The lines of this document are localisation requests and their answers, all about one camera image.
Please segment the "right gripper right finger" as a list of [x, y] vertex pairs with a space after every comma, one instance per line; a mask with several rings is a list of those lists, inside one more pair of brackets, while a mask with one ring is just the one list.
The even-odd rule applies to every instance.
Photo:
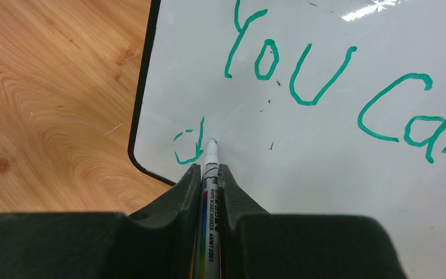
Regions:
[[383, 226], [367, 216], [272, 214], [219, 168], [224, 278], [405, 278]]

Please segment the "whiteboard marker white body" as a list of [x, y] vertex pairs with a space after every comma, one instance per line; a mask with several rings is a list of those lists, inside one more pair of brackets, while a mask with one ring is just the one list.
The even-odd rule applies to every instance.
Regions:
[[193, 278], [220, 278], [220, 201], [217, 141], [210, 139], [202, 173], [202, 194], [197, 229]]

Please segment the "small whiteboard black frame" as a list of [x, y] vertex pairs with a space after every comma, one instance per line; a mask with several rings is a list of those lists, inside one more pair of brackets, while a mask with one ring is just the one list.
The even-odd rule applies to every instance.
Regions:
[[267, 211], [373, 217], [446, 278], [446, 1], [152, 1], [131, 162], [173, 183], [212, 138]]

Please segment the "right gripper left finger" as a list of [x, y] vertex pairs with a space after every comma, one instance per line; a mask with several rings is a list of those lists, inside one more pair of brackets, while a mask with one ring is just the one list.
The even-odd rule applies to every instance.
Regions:
[[0, 278], [188, 278], [201, 168], [120, 212], [0, 213]]

